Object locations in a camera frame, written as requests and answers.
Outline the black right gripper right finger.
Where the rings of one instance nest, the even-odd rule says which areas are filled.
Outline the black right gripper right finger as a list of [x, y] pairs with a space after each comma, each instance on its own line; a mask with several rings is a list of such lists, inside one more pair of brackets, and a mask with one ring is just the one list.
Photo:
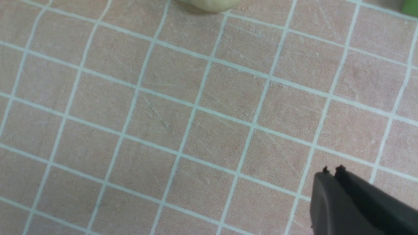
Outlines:
[[416, 235], [417, 209], [348, 171], [336, 167], [335, 179], [360, 213], [381, 235]]

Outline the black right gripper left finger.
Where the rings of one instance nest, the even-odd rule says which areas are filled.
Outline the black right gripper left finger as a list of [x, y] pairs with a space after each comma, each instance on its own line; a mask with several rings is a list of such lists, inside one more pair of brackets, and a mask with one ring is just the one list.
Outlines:
[[314, 175], [310, 218], [314, 235], [382, 235], [361, 214], [327, 167]]

